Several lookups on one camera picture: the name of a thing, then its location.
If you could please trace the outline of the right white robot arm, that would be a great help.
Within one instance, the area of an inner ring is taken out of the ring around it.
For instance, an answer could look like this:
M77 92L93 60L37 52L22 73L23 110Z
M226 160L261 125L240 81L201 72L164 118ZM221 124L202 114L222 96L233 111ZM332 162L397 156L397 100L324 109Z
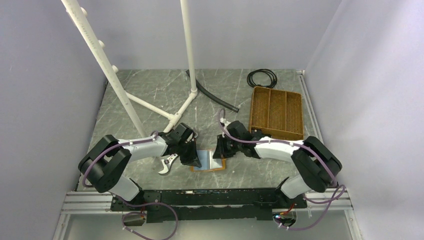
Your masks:
M217 136L215 159L231 158L242 153L248 158L275 159L293 163L297 175L285 178L275 189L276 203L289 207L295 198L309 191L323 193L337 183L343 165L317 138L281 140L262 133L251 133L238 120L218 120L222 133Z

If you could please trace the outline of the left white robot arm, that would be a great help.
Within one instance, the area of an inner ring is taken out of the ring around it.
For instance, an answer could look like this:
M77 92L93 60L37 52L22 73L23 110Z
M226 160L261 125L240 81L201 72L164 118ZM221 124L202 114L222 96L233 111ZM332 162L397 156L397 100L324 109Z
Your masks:
M129 209L137 210L145 202L145 192L134 180L124 176L128 163L174 155L185 166L201 167L196 138L195 130L185 123L144 138L117 139L111 134L105 135L78 164L83 185L99 193L109 192L123 200Z

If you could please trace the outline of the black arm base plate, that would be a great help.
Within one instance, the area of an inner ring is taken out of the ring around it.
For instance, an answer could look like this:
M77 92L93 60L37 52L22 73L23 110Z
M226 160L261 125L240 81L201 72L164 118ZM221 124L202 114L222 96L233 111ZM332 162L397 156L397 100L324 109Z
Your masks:
M274 213L292 209L305 209L301 195L284 199L273 187L228 189L145 190L143 197L136 197L130 205L113 197L112 212L130 212L144 209L148 223L173 221L256 219L267 221Z

